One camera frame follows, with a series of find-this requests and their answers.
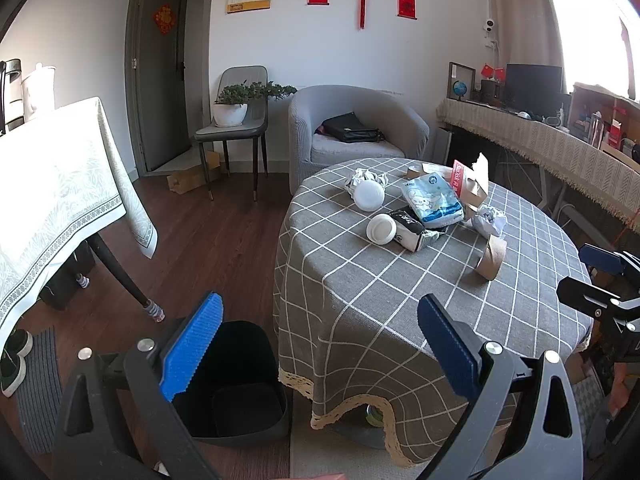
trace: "gray dining chair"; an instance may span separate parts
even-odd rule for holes
[[[263,66],[237,66],[228,68],[220,79],[218,94],[222,89],[229,85],[246,83],[263,83],[268,81],[267,69]],[[249,103],[246,117],[239,126],[217,126],[216,121],[198,130],[194,135],[194,140],[198,143],[200,150],[200,162],[204,171],[204,178],[209,189],[209,198],[213,200],[211,191],[211,180],[209,176],[209,167],[207,165],[207,157],[205,154],[205,142],[222,141],[225,152],[226,174],[230,174],[229,170],[229,150],[226,142],[228,140],[253,139],[254,140],[254,201],[258,200],[258,139],[262,142],[262,163],[264,164],[264,174],[269,176],[267,170],[267,143],[265,133],[269,126],[267,97],[254,99]]]

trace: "red tassel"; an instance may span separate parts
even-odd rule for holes
[[[366,1],[360,0],[360,28],[364,28],[364,17],[366,12]]]

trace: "beige fringed tablecloth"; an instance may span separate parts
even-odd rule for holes
[[[576,137],[497,108],[453,99],[441,102],[436,114],[444,123],[539,164],[625,223],[640,208],[640,174]],[[632,229],[640,234],[640,218]]]

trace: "table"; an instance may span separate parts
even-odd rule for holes
[[[483,340],[527,357],[553,349],[566,359],[588,341],[592,321],[556,298],[561,278],[589,280],[575,246],[542,211],[495,184],[488,201],[509,224],[494,282],[473,270],[486,241],[460,224],[418,253],[396,242],[371,244],[369,219],[406,206],[399,186],[412,162],[357,160],[306,179],[282,225],[274,272],[280,381],[313,400],[316,429],[355,406],[375,405],[385,418],[386,449],[400,466],[430,459],[466,406],[418,328],[423,295],[434,293]],[[342,188],[356,168],[388,174],[380,211],[360,211]],[[501,424],[514,406],[510,397]]]
[[[556,128],[488,105],[444,99],[436,114],[444,123],[492,140],[538,164],[625,224],[633,221],[630,228],[640,234],[640,218],[636,218],[640,174],[616,158]],[[546,193],[544,182],[542,193]]]
[[[158,233],[120,160],[100,99],[59,108],[0,137],[0,348],[42,287],[86,238],[141,303],[98,235],[125,217],[151,257]],[[148,312],[159,308],[151,302]]]

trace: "door frame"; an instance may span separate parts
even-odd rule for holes
[[[210,21],[210,1],[205,0],[205,9],[203,15],[207,17],[203,22],[202,37],[203,43],[206,43],[207,48],[203,45],[203,57],[202,57],[202,87],[203,90],[207,89],[207,95],[203,95],[203,104],[206,101],[209,104],[209,31]],[[136,51],[136,37],[138,34],[138,21],[140,18],[140,6],[138,5],[140,0],[129,0],[129,7],[127,10],[127,23],[125,30],[124,40],[124,88],[125,88],[125,100],[127,104],[127,119],[129,121],[129,135],[131,138],[131,147],[133,150],[133,159],[136,163],[136,171],[138,176],[158,175],[153,171],[146,170],[145,155],[142,150],[142,136],[140,135],[140,116],[138,115],[139,103],[138,92],[136,88],[136,72],[133,68],[133,60],[135,58]]]

